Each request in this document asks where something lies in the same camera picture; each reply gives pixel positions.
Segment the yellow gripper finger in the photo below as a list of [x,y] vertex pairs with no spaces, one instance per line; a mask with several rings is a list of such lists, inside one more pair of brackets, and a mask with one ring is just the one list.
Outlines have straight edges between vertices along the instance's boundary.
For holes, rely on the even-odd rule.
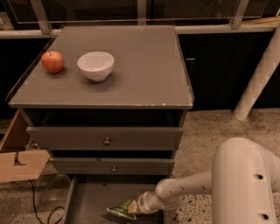
[[135,200],[132,200],[128,205],[128,213],[129,214],[137,214],[138,213],[138,205]]

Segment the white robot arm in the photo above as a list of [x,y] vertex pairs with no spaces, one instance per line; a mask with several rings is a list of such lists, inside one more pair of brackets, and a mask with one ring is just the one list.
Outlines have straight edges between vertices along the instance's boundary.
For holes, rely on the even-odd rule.
[[181,207],[188,193],[211,193],[213,224],[277,224],[273,192],[279,188],[280,158],[234,137],[218,146],[211,171],[163,179],[131,202],[129,212],[153,214]]

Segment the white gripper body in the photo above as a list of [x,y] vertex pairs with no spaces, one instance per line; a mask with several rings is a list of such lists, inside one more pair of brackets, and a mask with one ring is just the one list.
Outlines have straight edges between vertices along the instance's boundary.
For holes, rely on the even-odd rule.
[[141,214],[154,214],[159,210],[158,196],[154,191],[148,191],[141,194],[136,202]]

